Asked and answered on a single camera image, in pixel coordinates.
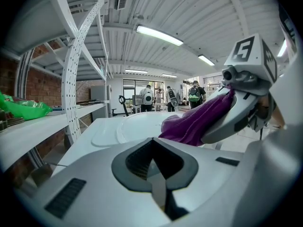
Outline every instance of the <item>white table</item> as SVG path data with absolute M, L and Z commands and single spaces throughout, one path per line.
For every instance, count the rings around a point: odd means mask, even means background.
M 167 110 L 166 103 L 155 103 L 155 106 L 162 106 L 164 107 L 164 110 Z
M 131 105 L 131 108 L 134 108 L 136 113 L 138 113 L 139 109 L 139 112 L 141 113 L 141 105 Z

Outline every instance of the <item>window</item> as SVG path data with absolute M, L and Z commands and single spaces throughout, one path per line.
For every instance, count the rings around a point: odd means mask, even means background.
M 151 90 L 156 96 L 158 89 L 163 90 L 163 82 L 158 81 L 143 81 L 143 80 L 123 80 L 123 95 L 126 99 L 125 105 L 130 107 L 132 105 L 133 95 L 139 95 L 142 89 L 145 89 L 147 85 L 151 86 Z M 164 102 L 164 95 L 161 94 L 161 102 Z
M 221 81 L 223 81 L 223 75 L 204 78 L 204 84 L 216 83 L 216 82 L 221 83 Z

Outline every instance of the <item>fluorescent light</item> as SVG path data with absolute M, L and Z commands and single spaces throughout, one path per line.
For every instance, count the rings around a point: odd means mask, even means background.
M 277 55 L 277 57 L 282 57 L 282 55 L 284 54 L 286 48 L 287 48 L 286 40 L 284 40 L 283 45 L 282 45 L 282 47 L 281 47 L 281 49 L 280 49 L 279 54 Z
M 214 64 L 203 55 L 199 55 L 199 59 L 203 60 L 204 62 L 206 62 L 210 66 L 214 66 Z
M 155 30 L 155 29 L 152 29 L 152 28 L 148 28 L 148 27 L 145 27 L 145 26 L 142 26 L 142 25 L 139 25 L 137 27 L 136 32 L 141 33 L 141 34 L 145 34 L 145 35 L 150 35 L 150 36 L 159 38 L 161 40 L 165 40 L 165 41 L 170 42 L 172 44 L 175 44 L 177 46 L 180 46 L 180 45 L 183 44 L 183 41 L 181 41 L 181 40 L 179 40 L 175 37 L 172 37 L 171 35 L 168 35 L 168 34 L 163 33 L 161 31 L 158 31 L 158 30 Z
M 147 73 L 146 70 L 131 70 L 131 69 L 126 69 L 125 72 L 138 72 L 138 73 Z
M 174 76 L 174 75 L 169 75 L 169 74 L 162 74 L 162 75 L 165 77 L 177 78 L 177 76 Z

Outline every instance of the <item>person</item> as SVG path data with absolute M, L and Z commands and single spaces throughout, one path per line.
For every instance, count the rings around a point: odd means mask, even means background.
M 167 111 L 174 112 L 175 111 L 175 107 L 171 104 L 170 96 L 169 96 L 169 90 L 170 89 L 173 91 L 174 95 L 176 95 L 175 90 L 172 89 L 172 88 L 170 88 L 170 86 L 167 86 L 167 91 L 166 91 Z
M 193 88 L 197 88 L 199 90 L 200 98 L 196 102 L 190 102 L 190 108 L 196 108 L 200 106 L 202 103 L 206 101 L 206 92 L 204 91 L 203 87 L 199 86 L 199 82 L 197 80 L 194 81 L 194 86 Z
M 186 106 L 188 105 L 188 101 L 186 101 L 186 97 L 183 98 L 183 102 L 182 104 L 180 104 L 181 106 Z
M 158 89 L 158 91 L 156 92 L 156 103 L 161 103 L 161 93 L 163 93 L 161 89 Z M 161 105 L 157 105 L 156 111 L 160 111 L 160 109 L 161 109 Z
M 142 98 L 141 112 L 150 112 L 152 110 L 152 102 L 154 100 L 154 93 L 151 90 L 151 86 L 147 85 L 146 88 L 141 89 L 139 95 Z

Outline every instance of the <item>green plastic bag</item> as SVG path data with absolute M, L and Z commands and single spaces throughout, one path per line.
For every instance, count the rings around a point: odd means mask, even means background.
M 20 100 L 0 92 L 0 108 L 6 113 L 11 112 L 14 117 L 22 117 L 24 120 L 37 119 L 46 116 L 52 111 L 45 103 L 37 103 L 31 100 Z

